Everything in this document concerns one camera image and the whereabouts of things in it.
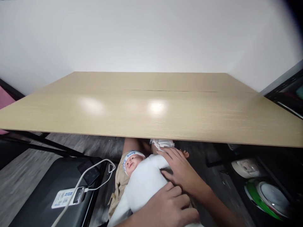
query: white wall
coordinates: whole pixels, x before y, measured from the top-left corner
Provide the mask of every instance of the white wall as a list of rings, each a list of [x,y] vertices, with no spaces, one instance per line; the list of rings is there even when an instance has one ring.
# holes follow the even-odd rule
[[[273,14],[270,0],[0,1],[0,78],[27,95],[73,71],[230,72],[261,90],[302,57],[284,28],[260,33]],[[270,76],[245,70],[266,68],[249,63],[259,43],[286,54]]]
[[[301,37],[289,12],[284,5],[275,4],[270,19],[228,73],[260,92],[302,60],[302,50]]]

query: khaki pants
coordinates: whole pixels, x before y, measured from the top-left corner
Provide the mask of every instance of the khaki pants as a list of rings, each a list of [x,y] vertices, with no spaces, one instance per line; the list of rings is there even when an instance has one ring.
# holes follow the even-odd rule
[[[124,189],[129,182],[129,176],[126,175],[123,169],[123,161],[128,152],[122,154],[121,160],[117,167],[116,177],[115,177],[115,193],[111,194],[110,200],[110,209],[108,211],[109,219],[111,219],[116,207],[118,206],[120,199],[124,193]]]

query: table top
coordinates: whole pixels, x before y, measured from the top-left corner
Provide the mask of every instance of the table top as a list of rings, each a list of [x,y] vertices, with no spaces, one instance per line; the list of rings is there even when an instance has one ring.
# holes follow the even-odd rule
[[[226,73],[74,72],[0,110],[0,128],[303,147],[303,121]]]

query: pink object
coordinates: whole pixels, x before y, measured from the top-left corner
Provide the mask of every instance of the pink object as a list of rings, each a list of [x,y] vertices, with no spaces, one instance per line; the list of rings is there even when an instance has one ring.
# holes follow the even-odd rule
[[[0,86],[0,109],[12,104],[15,100]],[[0,129],[0,135],[8,133]]]

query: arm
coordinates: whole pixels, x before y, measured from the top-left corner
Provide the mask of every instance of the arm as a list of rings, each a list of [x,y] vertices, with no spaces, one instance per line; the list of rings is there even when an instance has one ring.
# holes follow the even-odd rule
[[[188,208],[189,203],[188,195],[182,195],[179,186],[168,182],[144,207],[116,227],[184,227],[199,222],[198,211]]]
[[[163,175],[179,185],[185,192],[197,199],[221,227],[243,226],[234,214],[216,197],[212,189],[200,178],[182,153],[175,148],[161,148],[158,152],[169,163],[173,175],[162,171]]]
[[[159,169],[163,169],[163,168],[169,167],[168,162],[161,155],[153,155],[153,156],[151,155],[149,157],[150,157],[153,165],[155,165]]]

